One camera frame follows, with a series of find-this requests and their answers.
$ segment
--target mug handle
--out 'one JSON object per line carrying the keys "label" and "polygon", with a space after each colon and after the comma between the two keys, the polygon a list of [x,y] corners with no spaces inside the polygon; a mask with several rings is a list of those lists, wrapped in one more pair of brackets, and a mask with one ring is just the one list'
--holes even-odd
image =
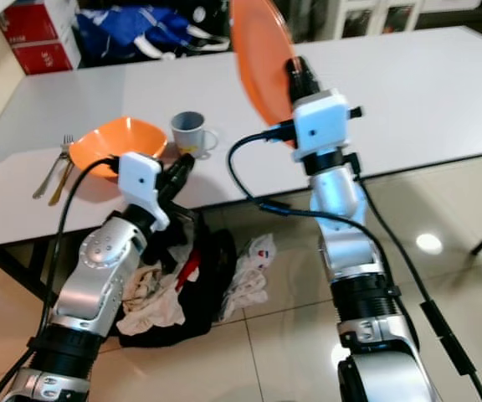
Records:
{"label": "mug handle", "polygon": [[211,136],[215,140],[215,143],[212,146],[210,146],[209,148],[206,148],[206,151],[211,151],[212,149],[215,149],[218,145],[218,134],[214,130],[210,130],[209,128],[205,129],[204,131],[206,135],[211,134]]}

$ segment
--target white table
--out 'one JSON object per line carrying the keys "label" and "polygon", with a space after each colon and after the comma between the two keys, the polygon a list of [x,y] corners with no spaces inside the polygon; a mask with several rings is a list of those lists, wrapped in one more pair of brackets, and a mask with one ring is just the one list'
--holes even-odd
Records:
{"label": "white table", "polygon": [[[366,115],[349,125],[350,150],[359,152],[364,175],[482,155],[482,36],[444,28],[302,44],[296,50],[323,87],[336,87],[351,106],[364,107]],[[212,157],[197,162],[176,201],[200,208],[242,200],[228,176],[226,153],[264,123],[244,94],[233,54],[24,79],[0,118],[0,245],[55,233],[62,206],[50,208],[49,195],[37,201],[31,194],[63,135],[81,137],[121,115],[168,131],[170,118],[186,110],[202,112],[221,140]],[[256,195],[307,184],[284,144],[250,145],[235,163]],[[47,194],[55,186],[53,181]],[[114,184],[90,179],[75,200],[67,229],[95,227],[120,206]]]}

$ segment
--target cardboard box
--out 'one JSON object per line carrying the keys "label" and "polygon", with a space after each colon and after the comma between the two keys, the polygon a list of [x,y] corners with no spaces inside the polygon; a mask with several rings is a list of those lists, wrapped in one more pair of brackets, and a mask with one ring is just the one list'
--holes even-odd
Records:
{"label": "cardboard box", "polygon": [[15,44],[12,49],[27,75],[74,70],[81,61],[81,53],[71,28],[60,39]]}
{"label": "cardboard box", "polygon": [[77,0],[22,0],[0,13],[0,29],[12,44],[62,38],[75,20]]}

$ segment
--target white cloth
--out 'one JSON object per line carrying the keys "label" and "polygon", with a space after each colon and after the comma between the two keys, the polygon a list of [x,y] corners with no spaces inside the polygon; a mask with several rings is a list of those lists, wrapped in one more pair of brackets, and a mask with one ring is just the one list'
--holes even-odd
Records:
{"label": "white cloth", "polygon": [[272,234],[252,240],[248,251],[238,258],[232,283],[224,294],[219,321],[229,319],[238,308],[265,303],[268,300],[267,291],[264,289],[267,285],[264,271],[275,256],[276,246]]}
{"label": "white cloth", "polygon": [[[169,275],[162,275],[162,266],[144,265],[126,283],[122,296],[122,308],[126,316],[116,323],[119,331],[125,335],[136,335],[148,331],[154,325],[170,327],[185,322],[182,307],[178,302],[176,292],[177,277],[187,263],[192,251],[194,226],[184,225],[187,236],[186,245],[169,247],[168,251],[177,262],[176,268]],[[195,281],[198,278],[196,269],[188,278]]]}

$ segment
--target silver fork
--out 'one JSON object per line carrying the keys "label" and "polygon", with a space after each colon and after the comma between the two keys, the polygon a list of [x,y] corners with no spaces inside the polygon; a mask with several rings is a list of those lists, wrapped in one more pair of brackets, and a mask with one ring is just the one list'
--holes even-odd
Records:
{"label": "silver fork", "polygon": [[61,160],[68,159],[68,149],[73,141],[73,136],[64,136],[63,143],[60,145],[61,153],[59,154],[57,159],[55,159],[54,165],[51,167],[51,169],[49,169],[48,175],[46,176],[42,184],[40,184],[40,187],[38,187],[37,191],[33,193],[34,199],[38,199],[44,195],[44,193],[46,192],[46,188],[48,188],[49,180],[51,180],[51,177],[54,174],[57,163]]}

